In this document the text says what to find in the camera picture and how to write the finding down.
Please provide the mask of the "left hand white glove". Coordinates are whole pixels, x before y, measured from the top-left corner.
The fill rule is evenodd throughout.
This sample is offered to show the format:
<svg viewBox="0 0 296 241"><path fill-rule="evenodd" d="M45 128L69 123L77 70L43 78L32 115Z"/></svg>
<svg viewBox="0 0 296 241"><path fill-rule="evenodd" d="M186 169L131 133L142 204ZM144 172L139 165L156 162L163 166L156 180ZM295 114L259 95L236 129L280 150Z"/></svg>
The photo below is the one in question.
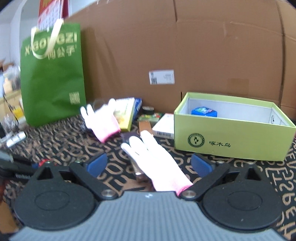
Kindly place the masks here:
<svg viewBox="0 0 296 241"><path fill-rule="evenodd" d="M102 143L105 143L112 135L120 132L119 123L114 116L115 106L116 100L111 98L108 104L103 104L96 111L90 104L80 108L86 127L91 129L95 137Z"/></svg>

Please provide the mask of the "right hand white glove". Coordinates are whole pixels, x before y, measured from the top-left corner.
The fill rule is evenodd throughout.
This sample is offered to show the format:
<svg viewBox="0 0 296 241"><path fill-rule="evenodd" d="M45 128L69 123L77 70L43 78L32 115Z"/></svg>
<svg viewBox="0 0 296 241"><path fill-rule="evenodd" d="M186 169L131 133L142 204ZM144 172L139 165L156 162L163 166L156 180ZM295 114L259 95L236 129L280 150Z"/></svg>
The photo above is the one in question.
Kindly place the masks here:
<svg viewBox="0 0 296 241"><path fill-rule="evenodd" d="M140 137L131 136L121 148L139 168L151 179L157 192L173 191L179 196L193 183L180 169L174 158L148 131L140 132Z"/></svg>

